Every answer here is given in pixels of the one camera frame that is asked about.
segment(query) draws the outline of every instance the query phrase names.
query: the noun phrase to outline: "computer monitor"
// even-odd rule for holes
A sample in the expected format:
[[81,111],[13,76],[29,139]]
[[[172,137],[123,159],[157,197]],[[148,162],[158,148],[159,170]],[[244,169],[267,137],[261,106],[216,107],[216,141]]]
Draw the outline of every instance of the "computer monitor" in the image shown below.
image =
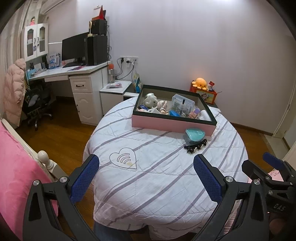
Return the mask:
[[88,32],[78,34],[64,39],[62,42],[62,60],[77,59],[79,64],[83,63],[85,57],[84,39],[87,38]]

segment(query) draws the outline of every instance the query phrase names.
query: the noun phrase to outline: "curtain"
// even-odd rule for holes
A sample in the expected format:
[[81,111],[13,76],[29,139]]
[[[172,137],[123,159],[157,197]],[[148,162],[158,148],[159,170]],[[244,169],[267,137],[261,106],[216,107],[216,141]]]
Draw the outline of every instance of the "curtain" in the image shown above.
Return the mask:
[[4,78],[6,71],[20,58],[20,37],[24,27],[26,15],[32,0],[27,0],[13,14],[0,34],[0,115],[4,112]]

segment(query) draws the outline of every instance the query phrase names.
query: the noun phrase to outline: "computer tower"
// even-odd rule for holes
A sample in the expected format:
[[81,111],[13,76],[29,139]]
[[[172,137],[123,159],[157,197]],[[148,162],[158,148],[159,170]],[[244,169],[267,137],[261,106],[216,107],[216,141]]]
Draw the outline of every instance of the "computer tower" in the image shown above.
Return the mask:
[[85,64],[98,65],[108,60],[107,36],[93,35],[84,40]]
[[91,21],[91,33],[97,35],[107,35],[107,21],[97,19]]

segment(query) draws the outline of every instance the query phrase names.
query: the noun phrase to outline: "heart outline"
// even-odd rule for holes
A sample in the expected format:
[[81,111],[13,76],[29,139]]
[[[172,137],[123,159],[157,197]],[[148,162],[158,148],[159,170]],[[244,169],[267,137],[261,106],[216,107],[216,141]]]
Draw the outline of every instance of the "heart outline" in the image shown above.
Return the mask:
[[137,169],[137,158],[133,149],[124,147],[119,152],[113,152],[109,156],[110,161],[118,167],[126,169]]

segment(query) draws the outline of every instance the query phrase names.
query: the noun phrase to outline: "open cardboard box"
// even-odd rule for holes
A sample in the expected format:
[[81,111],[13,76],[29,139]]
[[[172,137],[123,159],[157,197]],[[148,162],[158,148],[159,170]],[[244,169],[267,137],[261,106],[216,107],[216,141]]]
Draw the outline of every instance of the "open cardboard box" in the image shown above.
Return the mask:
[[[193,100],[196,107],[200,110],[207,111],[211,121],[137,111],[138,106],[144,104],[145,95],[148,93],[154,93],[158,101],[166,100],[168,104],[167,110],[171,109],[171,100],[175,94]],[[216,119],[199,94],[152,85],[143,85],[132,114],[132,127],[156,129],[160,131],[185,133],[185,130],[188,128],[199,128],[205,132],[206,136],[211,136],[216,125]]]

